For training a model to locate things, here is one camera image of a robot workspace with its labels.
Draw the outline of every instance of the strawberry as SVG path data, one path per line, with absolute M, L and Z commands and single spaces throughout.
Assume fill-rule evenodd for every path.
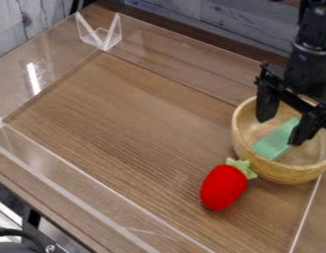
M 200 189 L 203 204 L 212 210 L 227 208 L 247 189 L 248 179 L 257 177 L 249 161 L 227 159 L 227 164 L 215 167 L 204 179 Z

